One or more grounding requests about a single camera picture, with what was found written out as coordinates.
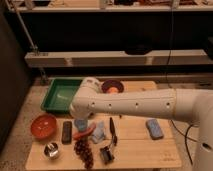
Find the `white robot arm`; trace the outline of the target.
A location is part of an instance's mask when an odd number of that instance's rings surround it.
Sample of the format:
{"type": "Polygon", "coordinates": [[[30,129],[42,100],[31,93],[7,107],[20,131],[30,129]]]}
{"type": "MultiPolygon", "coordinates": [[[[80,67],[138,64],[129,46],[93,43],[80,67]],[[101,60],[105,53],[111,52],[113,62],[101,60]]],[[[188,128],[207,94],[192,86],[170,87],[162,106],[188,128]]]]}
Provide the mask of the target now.
{"type": "Polygon", "coordinates": [[[172,119],[199,127],[192,171],[213,171],[213,90],[158,89],[105,94],[98,79],[86,77],[70,104],[76,119],[91,113],[172,119]]]}

